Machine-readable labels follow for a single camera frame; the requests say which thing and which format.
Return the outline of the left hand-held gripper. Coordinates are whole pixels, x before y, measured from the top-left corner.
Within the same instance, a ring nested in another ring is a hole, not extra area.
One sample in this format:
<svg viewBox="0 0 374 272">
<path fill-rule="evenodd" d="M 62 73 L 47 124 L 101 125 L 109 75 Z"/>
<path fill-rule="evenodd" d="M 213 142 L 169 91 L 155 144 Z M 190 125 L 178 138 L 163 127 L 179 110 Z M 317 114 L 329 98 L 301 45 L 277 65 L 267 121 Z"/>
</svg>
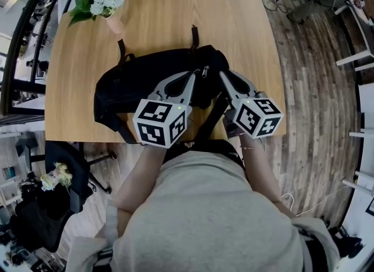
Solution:
<svg viewBox="0 0 374 272">
<path fill-rule="evenodd" d="M 167 99 L 140 101 L 133 117 L 140 143 L 169 149 L 186 132 L 195 80 L 191 71 L 174 74 L 153 91 L 153 98 Z"/>
</svg>

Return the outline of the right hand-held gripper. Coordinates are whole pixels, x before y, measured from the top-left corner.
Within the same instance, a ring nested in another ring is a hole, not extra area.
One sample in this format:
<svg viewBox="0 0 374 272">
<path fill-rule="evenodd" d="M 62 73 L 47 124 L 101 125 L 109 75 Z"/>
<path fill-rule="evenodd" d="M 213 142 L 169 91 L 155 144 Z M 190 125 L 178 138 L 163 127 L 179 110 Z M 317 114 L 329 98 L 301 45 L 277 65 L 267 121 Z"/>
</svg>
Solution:
<svg viewBox="0 0 374 272">
<path fill-rule="evenodd" d="M 253 139 L 273 136 L 284 117 L 280 107 L 254 84 L 233 70 L 219 72 L 231 108 L 224 113 L 228 137 L 245 133 Z"/>
</svg>

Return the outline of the black duffel bag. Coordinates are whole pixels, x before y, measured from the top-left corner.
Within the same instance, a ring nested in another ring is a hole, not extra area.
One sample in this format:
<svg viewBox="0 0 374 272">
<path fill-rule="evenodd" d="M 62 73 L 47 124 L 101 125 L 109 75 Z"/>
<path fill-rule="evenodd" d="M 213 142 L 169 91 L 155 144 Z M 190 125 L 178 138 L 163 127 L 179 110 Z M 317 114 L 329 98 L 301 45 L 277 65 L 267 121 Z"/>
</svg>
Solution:
<svg viewBox="0 0 374 272">
<path fill-rule="evenodd" d="M 135 57 L 126 53 L 123 40 L 119 40 L 118 64 L 104 73 L 96 84 L 94 120 L 118 132 L 126 143 L 135 144 L 136 138 L 118 115 L 135 112 L 140 100 L 147 98 L 162 80 L 191 71 L 196 76 L 191 106 L 206 109 L 213 99 L 218 102 L 194 138 L 208 139 L 228 106 L 221 95 L 223 86 L 219 73 L 227 71 L 229 64 L 225 55 L 213 46 L 199 46 L 195 26 L 192 27 L 192 41 L 188 49 L 164 50 Z"/>
</svg>

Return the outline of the person's right forearm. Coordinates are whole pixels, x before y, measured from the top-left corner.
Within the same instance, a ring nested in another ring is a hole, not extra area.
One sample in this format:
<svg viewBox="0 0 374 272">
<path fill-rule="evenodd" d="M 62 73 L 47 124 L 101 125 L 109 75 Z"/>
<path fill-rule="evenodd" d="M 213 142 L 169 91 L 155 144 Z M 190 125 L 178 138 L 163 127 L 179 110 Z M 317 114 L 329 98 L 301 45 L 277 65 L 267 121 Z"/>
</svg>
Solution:
<svg viewBox="0 0 374 272">
<path fill-rule="evenodd" d="M 248 135 L 240 135 L 245 175 L 253 191 L 271 201 L 281 213 L 289 218 L 296 216 L 283 204 L 279 182 L 271 170 L 265 150 Z"/>
</svg>

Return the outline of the person's left forearm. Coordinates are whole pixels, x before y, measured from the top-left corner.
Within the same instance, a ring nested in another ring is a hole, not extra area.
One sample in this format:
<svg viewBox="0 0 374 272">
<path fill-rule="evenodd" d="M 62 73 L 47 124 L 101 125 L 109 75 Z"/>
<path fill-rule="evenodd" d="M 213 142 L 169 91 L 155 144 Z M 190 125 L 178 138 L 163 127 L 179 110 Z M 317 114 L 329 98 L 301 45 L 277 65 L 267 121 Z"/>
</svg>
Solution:
<svg viewBox="0 0 374 272">
<path fill-rule="evenodd" d="M 124 234 L 131 216 L 151 194 L 166 152 L 161 147 L 146 146 L 120 187 L 113 201 L 118 214 L 118 236 Z"/>
</svg>

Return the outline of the person's black trousers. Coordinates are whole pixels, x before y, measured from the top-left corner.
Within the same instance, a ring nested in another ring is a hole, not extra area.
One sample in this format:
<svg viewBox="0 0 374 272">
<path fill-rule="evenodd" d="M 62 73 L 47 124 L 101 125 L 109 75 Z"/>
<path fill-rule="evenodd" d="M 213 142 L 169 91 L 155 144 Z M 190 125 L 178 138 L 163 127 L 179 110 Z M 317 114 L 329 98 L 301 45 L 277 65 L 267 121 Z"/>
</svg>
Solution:
<svg viewBox="0 0 374 272">
<path fill-rule="evenodd" d="M 175 143 L 166 152 L 163 164 L 189 151 L 221 154 L 245 169 L 243 161 L 234 146 L 223 139 Z"/>
</svg>

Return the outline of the wooden table with white legs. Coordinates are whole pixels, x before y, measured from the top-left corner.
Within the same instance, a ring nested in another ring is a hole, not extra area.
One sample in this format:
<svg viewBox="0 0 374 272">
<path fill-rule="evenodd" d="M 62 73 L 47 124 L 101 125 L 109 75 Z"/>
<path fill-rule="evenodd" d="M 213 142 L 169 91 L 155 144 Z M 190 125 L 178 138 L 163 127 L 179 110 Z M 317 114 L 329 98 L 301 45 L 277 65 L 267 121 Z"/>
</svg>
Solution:
<svg viewBox="0 0 374 272">
<path fill-rule="evenodd" d="M 135 56 L 188 48 L 192 26 L 201 45 L 212 45 L 255 87 L 285 110 L 282 73 L 262 0 L 125 0 L 117 17 L 121 38 Z M 94 120 L 94 93 L 101 76 L 119 61 L 118 35 L 104 18 L 70 24 L 63 14 L 54 39 L 45 96 L 47 140 L 121 142 Z"/>
</svg>

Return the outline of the pink vase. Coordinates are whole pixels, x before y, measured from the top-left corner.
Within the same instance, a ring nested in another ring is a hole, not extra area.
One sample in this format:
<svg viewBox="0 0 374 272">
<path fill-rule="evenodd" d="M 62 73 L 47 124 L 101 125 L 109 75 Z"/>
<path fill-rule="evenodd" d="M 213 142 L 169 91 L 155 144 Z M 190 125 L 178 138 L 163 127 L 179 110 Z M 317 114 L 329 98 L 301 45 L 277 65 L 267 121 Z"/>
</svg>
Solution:
<svg viewBox="0 0 374 272">
<path fill-rule="evenodd" d="M 124 24 L 120 20 L 120 18 L 116 15 L 111 15 L 108 18 L 105 18 L 106 23 L 108 24 L 109 28 L 112 30 L 113 33 L 120 35 L 124 31 Z"/>
</svg>

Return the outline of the person's grey shirt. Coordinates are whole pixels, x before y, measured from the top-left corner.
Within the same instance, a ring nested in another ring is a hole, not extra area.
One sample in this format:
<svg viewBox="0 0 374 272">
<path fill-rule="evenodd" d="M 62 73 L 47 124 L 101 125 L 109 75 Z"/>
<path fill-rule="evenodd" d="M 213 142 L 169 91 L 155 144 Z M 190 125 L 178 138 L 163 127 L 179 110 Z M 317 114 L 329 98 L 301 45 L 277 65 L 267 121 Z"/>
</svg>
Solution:
<svg viewBox="0 0 374 272">
<path fill-rule="evenodd" d="M 78 237 L 66 272 L 334 272 L 324 222 L 289 218 L 220 155 L 187 152 L 161 167 L 124 234 Z"/>
</svg>

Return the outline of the black office chair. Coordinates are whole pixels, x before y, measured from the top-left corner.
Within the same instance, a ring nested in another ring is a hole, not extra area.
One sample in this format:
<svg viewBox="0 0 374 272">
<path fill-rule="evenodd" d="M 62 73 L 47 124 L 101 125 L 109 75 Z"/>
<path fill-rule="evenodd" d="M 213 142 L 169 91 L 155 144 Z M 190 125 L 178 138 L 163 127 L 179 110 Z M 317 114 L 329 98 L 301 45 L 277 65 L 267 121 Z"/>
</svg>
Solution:
<svg viewBox="0 0 374 272">
<path fill-rule="evenodd" d="M 18 244 L 33 252 L 45 248 L 56 252 L 64 227 L 72 215 L 83 210 L 83 205 L 97 188 L 107 194 L 110 187 L 103 185 L 91 173 L 91 166 L 107 159 L 116 159 L 114 152 L 92 161 L 86 161 L 84 145 L 76 149 L 67 142 L 47 141 L 44 162 L 46 171 L 51 171 L 57 163 L 67 165 L 72 174 L 72 184 L 65 188 L 59 184 L 54 190 L 43 191 L 41 185 L 30 196 L 15 207 L 10 227 Z"/>
</svg>

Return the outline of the white side table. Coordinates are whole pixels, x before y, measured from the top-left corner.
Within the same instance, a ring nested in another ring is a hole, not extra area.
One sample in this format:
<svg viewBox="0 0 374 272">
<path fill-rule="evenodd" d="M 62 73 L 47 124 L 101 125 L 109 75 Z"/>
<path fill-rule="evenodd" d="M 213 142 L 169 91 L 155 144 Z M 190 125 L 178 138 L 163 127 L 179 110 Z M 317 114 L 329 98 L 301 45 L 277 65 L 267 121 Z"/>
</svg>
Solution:
<svg viewBox="0 0 374 272">
<path fill-rule="evenodd" d="M 342 66 L 344 64 L 362 60 L 363 58 L 370 58 L 372 60 L 371 63 L 355 67 L 355 71 L 358 72 L 369 68 L 374 68 L 374 23 L 369 23 L 369 19 L 366 17 L 363 9 L 357 8 L 354 0 L 348 0 L 344 6 L 335 10 L 334 14 L 338 16 L 346 9 L 349 9 L 352 16 L 354 17 L 356 25 L 358 26 L 359 31 L 362 35 L 365 49 L 355 54 L 352 53 L 351 56 L 342 58 L 335 63 L 337 66 Z"/>
</svg>

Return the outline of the pale wrapped flower bouquet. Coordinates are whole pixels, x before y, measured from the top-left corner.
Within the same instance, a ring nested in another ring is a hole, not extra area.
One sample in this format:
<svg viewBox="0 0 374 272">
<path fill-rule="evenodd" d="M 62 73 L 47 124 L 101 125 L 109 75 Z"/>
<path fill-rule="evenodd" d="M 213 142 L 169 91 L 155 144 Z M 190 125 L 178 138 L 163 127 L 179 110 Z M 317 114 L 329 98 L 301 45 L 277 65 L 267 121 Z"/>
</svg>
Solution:
<svg viewBox="0 0 374 272">
<path fill-rule="evenodd" d="M 72 184 L 72 174 L 65 163 L 54 163 L 54 169 L 40 177 L 41 189 L 43 191 L 53 191 L 61 184 L 66 189 Z"/>
</svg>

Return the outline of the black metal railing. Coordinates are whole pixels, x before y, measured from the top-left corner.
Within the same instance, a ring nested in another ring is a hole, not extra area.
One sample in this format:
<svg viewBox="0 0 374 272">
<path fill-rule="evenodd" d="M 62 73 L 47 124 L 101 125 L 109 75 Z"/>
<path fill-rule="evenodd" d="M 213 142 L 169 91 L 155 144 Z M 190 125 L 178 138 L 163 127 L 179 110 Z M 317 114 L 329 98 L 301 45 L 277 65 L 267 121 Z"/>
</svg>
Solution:
<svg viewBox="0 0 374 272">
<path fill-rule="evenodd" d="M 23 97 L 22 94 L 38 97 L 39 95 L 44 96 L 46 93 L 46 86 L 36 82 L 36 61 L 39 59 L 40 51 L 43 47 L 44 33 L 57 1 L 58 0 L 51 0 L 51 5 L 47 7 L 47 13 L 41 19 L 41 27 L 37 33 L 35 51 L 33 52 L 33 67 L 30 77 L 25 81 L 15 77 L 16 65 L 19 60 L 22 44 L 26 42 L 25 36 L 31 34 L 27 31 L 27 26 L 39 0 L 28 0 L 26 6 L 22 10 L 9 46 L 2 81 L 0 81 L 0 127 L 44 119 L 43 109 L 27 108 L 25 106 L 16 107 L 14 102 L 16 98 Z M 67 0 L 64 4 L 64 12 L 68 10 L 71 1 L 72 0 Z"/>
</svg>

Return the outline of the black tripod equipment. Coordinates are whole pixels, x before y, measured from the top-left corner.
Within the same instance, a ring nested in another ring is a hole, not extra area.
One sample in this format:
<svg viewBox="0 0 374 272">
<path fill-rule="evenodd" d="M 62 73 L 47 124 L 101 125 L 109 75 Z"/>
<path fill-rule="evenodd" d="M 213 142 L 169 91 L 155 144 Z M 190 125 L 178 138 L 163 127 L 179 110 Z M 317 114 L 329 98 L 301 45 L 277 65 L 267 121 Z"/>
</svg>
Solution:
<svg viewBox="0 0 374 272">
<path fill-rule="evenodd" d="M 338 248 L 341 259 L 345 257 L 353 259 L 364 247 L 362 239 L 359 237 L 350 236 L 344 227 L 333 227 L 328 231 Z"/>
</svg>

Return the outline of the white metal frame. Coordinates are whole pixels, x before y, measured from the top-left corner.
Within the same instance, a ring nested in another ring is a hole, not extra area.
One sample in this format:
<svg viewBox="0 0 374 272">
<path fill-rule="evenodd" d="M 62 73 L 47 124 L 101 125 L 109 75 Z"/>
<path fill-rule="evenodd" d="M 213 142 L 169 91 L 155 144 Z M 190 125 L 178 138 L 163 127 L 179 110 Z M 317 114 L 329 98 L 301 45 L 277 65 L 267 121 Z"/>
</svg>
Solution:
<svg viewBox="0 0 374 272">
<path fill-rule="evenodd" d="M 358 164 L 352 177 L 343 179 L 346 187 L 374 197 L 374 112 L 361 116 L 359 131 L 349 132 L 349 137 L 359 143 Z"/>
</svg>

